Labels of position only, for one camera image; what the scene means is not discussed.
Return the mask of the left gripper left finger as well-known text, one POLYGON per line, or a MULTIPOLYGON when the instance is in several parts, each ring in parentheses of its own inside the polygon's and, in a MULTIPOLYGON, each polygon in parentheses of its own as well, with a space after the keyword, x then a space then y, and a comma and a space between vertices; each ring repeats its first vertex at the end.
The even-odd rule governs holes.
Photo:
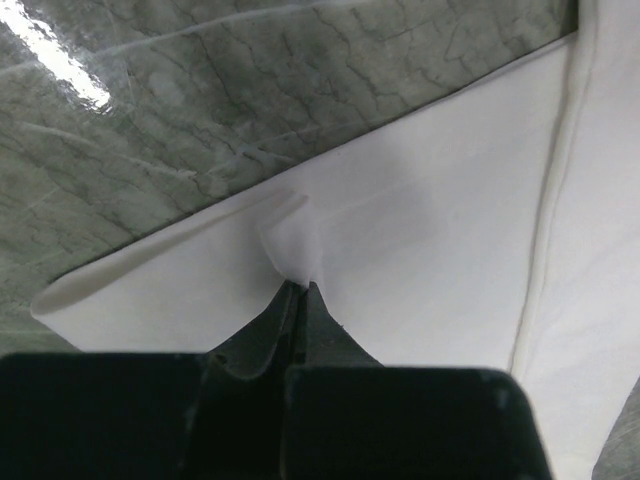
POLYGON ((5 479, 276 479, 299 288, 205 354, 1 362, 5 479))

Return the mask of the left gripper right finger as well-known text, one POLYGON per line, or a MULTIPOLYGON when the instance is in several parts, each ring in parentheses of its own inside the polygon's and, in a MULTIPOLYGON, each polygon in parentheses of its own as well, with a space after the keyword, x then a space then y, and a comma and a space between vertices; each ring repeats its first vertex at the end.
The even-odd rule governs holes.
POLYGON ((326 362, 286 374, 285 479, 549 479, 529 401, 507 373, 326 362))

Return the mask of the white t-shirt red print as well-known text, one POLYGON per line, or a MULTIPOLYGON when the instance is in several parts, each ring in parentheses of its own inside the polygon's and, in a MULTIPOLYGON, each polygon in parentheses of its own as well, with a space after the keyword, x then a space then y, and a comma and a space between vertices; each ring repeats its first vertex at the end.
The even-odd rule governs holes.
POLYGON ((490 367, 553 474, 591 476, 639 375, 639 5, 79 268, 32 316, 84 351, 203 352, 284 280, 391 365, 490 367))

